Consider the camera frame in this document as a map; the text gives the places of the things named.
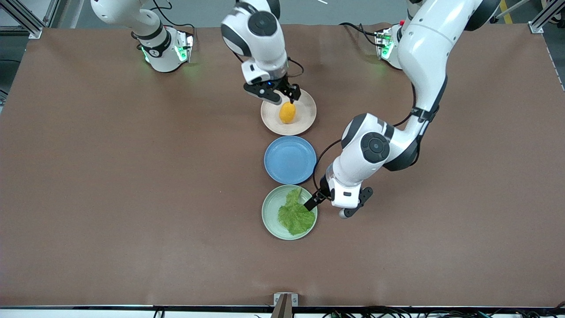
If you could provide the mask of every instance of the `yellow floor tape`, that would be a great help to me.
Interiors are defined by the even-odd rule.
[[[508,10],[508,6],[506,5],[506,0],[501,0],[500,1],[500,11],[504,12]],[[510,17],[510,14],[507,14],[504,16],[504,23],[506,24],[512,24],[512,18]]]

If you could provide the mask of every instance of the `brown tabletop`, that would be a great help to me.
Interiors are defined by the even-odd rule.
[[[284,32],[318,107],[302,135],[318,153],[359,113],[409,111],[410,82],[359,33]],[[170,74],[125,29],[29,42],[0,116],[1,305],[263,304],[278,291],[309,306],[563,300],[565,94],[541,35],[466,32],[419,162],[367,180],[375,195],[349,220],[324,203],[293,242],[260,215],[278,186],[260,100],[218,28],[197,41],[197,63]]]

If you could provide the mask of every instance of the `floor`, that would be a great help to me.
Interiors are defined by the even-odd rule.
[[[167,6],[167,0],[159,0]],[[230,10],[232,1],[170,0],[174,10],[165,11],[177,24],[192,23],[196,27],[217,27]],[[406,16],[404,0],[280,0],[282,24],[339,24],[341,22],[373,24],[395,23]],[[518,0],[505,0],[507,7]],[[153,7],[148,1],[146,8]],[[512,23],[527,23],[541,10],[539,0],[532,0],[510,14]],[[111,28],[100,21],[92,11],[90,0],[67,0],[59,27]],[[565,78],[565,29],[556,25],[544,26],[544,37],[553,58],[557,73]],[[28,39],[23,36],[0,36],[0,59],[21,60]],[[18,63],[0,62],[0,89],[9,92]]]

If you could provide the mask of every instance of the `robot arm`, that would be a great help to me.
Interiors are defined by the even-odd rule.
[[[249,57],[241,64],[244,90],[273,104],[300,98],[300,87],[288,82],[288,57],[279,24],[279,0],[240,0],[221,22],[221,35],[228,48]]]
[[[356,116],[342,136],[342,153],[328,167],[320,191],[306,204],[311,210],[325,198],[352,216],[372,195],[362,182],[381,167],[397,171],[411,166],[420,151],[428,125],[440,107],[447,84],[446,64],[451,49],[472,15],[490,0],[427,0],[398,43],[398,61],[412,82],[415,105],[406,128],[400,130],[371,114]],[[496,7],[484,14],[488,21]]]
[[[141,8],[147,1],[90,0],[90,4],[102,21],[133,30],[146,61],[156,71],[174,71],[188,61],[193,38],[185,32],[163,26],[156,13]]]

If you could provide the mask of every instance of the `lemon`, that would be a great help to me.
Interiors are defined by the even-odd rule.
[[[281,119],[282,123],[290,124],[296,115],[296,107],[294,104],[290,102],[286,102],[281,106],[281,110],[279,111],[279,118]]]

